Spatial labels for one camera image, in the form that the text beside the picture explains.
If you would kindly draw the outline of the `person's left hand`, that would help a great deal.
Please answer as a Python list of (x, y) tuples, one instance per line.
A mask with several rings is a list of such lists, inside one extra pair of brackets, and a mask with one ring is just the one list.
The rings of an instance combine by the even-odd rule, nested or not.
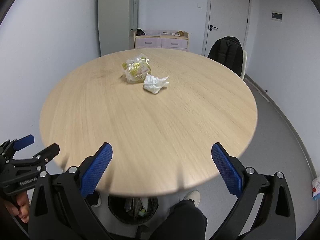
[(21, 192), (16, 196), (17, 206), (5, 200), (4, 205), (13, 216), (18, 216), (23, 223), (29, 222), (30, 202), (26, 191)]

